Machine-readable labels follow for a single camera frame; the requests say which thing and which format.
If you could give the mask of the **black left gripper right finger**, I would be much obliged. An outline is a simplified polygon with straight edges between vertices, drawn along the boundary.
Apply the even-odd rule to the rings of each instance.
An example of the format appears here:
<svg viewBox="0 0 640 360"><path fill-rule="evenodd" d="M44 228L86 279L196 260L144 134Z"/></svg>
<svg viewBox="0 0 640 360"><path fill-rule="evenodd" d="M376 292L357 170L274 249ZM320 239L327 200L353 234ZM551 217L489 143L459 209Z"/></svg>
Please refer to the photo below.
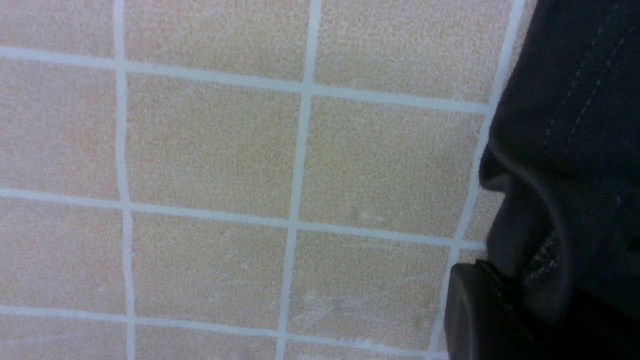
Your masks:
<svg viewBox="0 0 640 360"><path fill-rule="evenodd" d="M639 287L533 285L533 360L637 360Z"/></svg>

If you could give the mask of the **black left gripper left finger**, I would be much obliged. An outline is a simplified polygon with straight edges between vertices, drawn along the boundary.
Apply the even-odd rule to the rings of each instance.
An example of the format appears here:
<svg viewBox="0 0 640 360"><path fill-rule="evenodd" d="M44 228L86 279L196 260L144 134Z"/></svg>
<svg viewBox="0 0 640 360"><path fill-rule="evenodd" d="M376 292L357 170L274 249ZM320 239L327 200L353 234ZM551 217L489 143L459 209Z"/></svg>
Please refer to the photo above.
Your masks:
<svg viewBox="0 0 640 360"><path fill-rule="evenodd" d="M443 327L451 360L549 360L535 324L486 260L450 270Z"/></svg>

